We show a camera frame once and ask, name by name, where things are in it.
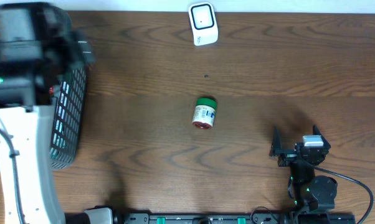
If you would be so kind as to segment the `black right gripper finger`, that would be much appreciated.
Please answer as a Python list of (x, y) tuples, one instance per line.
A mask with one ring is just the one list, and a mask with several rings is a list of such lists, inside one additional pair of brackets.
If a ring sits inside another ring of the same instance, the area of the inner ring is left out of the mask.
[(320, 132), (319, 128), (317, 127), (317, 125), (313, 125), (312, 127), (312, 130), (313, 130), (313, 135), (318, 135), (318, 136), (321, 136), (322, 133)]
[(272, 144), (270, 147), (270, 152), (269, 156), (275, 157), (279, 156), (282, 153), (283, 147), (282, 147), (282, 141), (280, 139), (280, 133), (275, 126), (273, 129), (273, 139), (272, 139)]

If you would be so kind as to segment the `green lid spice jar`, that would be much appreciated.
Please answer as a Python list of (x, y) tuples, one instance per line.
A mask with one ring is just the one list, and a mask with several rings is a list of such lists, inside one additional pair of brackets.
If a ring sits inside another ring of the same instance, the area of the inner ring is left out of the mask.
[(198, 98), (192, 124), (200, 129), (211, 129), (216, 116), (217, 102), (212, 98)]

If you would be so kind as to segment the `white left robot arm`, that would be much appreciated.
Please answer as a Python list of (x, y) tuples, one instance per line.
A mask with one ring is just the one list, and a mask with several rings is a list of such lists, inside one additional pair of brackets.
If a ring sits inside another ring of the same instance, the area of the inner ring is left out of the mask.
[(95, 59), (47, 2), (0, 5), (0, 175), (6, 223), (66, 223), (53, 173), (76, 158)]

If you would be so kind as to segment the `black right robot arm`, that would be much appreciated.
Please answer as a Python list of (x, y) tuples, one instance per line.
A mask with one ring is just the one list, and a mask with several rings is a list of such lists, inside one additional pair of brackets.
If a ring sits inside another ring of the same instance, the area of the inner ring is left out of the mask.
[(289, 194), (297, 201), (299, 210), (321, 213), (334, 209), (337, 181), (315, 174), (330, 149), (317, 126), (313, 126), (313, 134), (303, 136), (293, 149), (283, 148), (278, 129), (273, 130), (270, 156), (278, 158), (279, 167), (290, 168)]

